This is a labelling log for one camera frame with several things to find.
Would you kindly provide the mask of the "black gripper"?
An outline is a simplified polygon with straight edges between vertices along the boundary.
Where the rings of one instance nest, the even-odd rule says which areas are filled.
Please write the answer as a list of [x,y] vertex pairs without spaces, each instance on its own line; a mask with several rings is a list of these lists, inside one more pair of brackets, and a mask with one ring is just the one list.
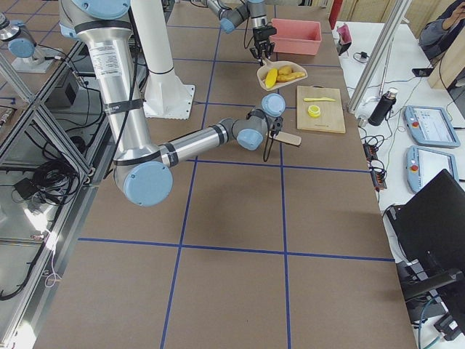
[[262,61],[261,51],[264,51],[265,57],[270,60],[274,52],[275,43],[270,41],[270,37],[262,40],[260,28],[253,29],[253,37],[254,47],[251,47],[249,50],[254,59],[260,63]]

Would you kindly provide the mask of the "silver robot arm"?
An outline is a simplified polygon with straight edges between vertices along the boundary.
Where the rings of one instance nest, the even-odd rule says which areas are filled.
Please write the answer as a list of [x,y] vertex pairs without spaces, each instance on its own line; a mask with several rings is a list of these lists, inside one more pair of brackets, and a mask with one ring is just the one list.
[[272,93],[244,119],[218,124],[156,145],[150,117],[186,119],[195,88],[174,70],[159,1],[61,1],[62,34],[87,46],[105,114],[116,141],[113,178],[138,206],[163,201],[173,185],[171,168],[229,140],[255,150],[280,131],[285,100]]
[[277,29],[267,19],[264,1],[240,1],[235,8],[217,0],[190,1],[190,3],[193,6],[210,9],[219,19],[220,27],[225,33],[232,33],[242,23],[246,23],[244,49],[248,49],[261,66],[266,64],[265,60],[271,58],[275,43],[270,41],[270,37],[277,33]]

